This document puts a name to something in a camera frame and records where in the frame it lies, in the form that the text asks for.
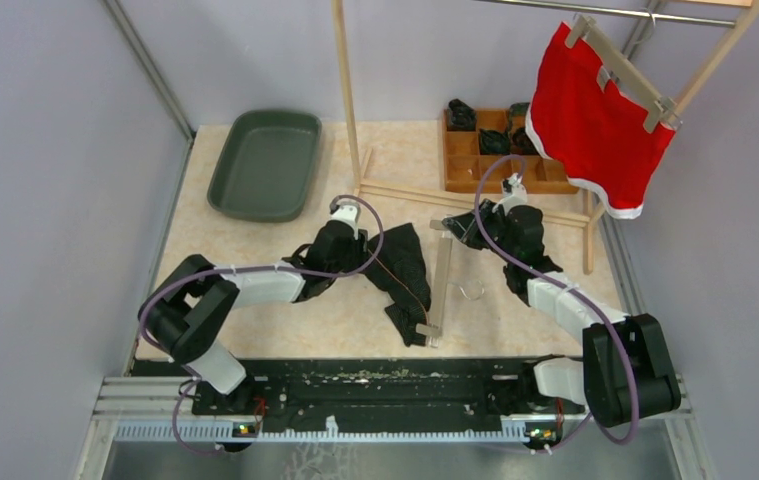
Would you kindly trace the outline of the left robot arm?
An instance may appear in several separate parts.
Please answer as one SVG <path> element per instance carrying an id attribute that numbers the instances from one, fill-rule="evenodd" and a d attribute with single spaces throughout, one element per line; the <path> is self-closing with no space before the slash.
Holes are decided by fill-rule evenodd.
<path id="1" fill-rule="evenodd" d="M 321 295 L 336 279 L 364 269 L 366 243 L 366 230 L 330 220 L 313 242 L 269 266 L 217 267 L 190 255 L 141 305 L 139 325 L 173 361 L 213 387 L 219 405 L 243 413 L 253 404 L 255 388 L 244 366 L 217 340 L 229 313 Z"/>

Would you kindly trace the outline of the beige clip hanger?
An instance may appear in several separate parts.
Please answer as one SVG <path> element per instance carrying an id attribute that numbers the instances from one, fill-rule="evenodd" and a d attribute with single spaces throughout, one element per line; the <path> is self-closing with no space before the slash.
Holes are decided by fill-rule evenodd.
<path id="1" fill-rule="evenodd" d="M 627 97 L 646 112 L 643 121 L 646 132 L 653 133 L 659 125 L 672 131 L 679 129 L 682 121 L 675 112 L 677 103 L 663 95 L 612 43 L 595 20 L 584 14 L 574 15 L 565 46 L 573 48 L 579 40 L 583 40 L 601 61 L 597 75 L 599 88 L 604 90 L 609 82 L 615 82 L 619 89 L 624 89 Z"/>
<path id="2" fill-rule="evenodd" d="M 461 282 L 450 280 L 452 250 L 456 240 L 441 220 L 432 219 L 429 228 L 439 232 L 440 237 L 431 284 L 431 308 L 427 314 L 426 323 L 418 324 L 416 332 L 425 336 L 427 347 L 437 348 L 443 338 L 448 292 L 455 289 L 466 300 L 477 301 L 484 296 L 485 288 L 478 279 Z"/>

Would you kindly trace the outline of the red underwear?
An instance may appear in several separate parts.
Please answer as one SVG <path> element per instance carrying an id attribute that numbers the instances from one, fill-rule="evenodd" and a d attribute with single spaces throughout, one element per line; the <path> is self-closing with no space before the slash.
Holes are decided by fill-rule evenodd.
<path id="1" fill-rule="evenodd" d="M 566 45 L 570 31 L 560 24 L 544 52 L 526 134 L 541 156 L 563 164 L 571 185 L 598 195 L 609 215 L 636 219 L 675 130 L 647 131 L 647 111 L 603 79 L 603 61 L 585 40 Z"/>

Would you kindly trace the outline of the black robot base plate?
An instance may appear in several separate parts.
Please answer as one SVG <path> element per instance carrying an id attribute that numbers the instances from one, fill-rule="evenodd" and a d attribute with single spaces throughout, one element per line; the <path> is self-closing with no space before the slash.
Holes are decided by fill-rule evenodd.
<path id="1" fill-rule="evenodd" d="M 524 423 L 547 431 L 585 407 L 540 395 L 531 358 L 250 359 L 246 380 L 223 395 L 190 394 L 198 419 L 236 424 L 228 442 L 308 439 L 521 441 Z"/>

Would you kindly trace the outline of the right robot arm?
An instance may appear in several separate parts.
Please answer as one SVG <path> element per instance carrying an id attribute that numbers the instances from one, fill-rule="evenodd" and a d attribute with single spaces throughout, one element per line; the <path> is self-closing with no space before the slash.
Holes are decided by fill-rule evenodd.
<path id="1" fill-rule="evenodd" d="M 552 357 L 534 364 L 533 375 L 518 385 L 524 408 L 543 412 L 562 398 L 587 406 L 606 428 L 680 408 L 682 391 L 660 322 L 611 308 L 571 282 L 546 254 L 541 210 L 505 209 L 485 200 L 442 224 L 463 245 L 505 260 L 508 289 L 582 346 L 578 360 Z"/>

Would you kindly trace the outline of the black striped garment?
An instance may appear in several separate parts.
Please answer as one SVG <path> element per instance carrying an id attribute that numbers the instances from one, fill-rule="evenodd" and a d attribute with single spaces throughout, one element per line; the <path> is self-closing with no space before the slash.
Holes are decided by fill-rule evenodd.
<path id="1" fill-rule="evenodd" d="M 431 288 L 414 225 L 405 223 L 386 230 L 378 257 L 362 274 L 390 297 L 391 304 L 384 311 L 403 344 L 425 347 L 427 337 L 417 331 L 417 326 L 428 323 Z"/>

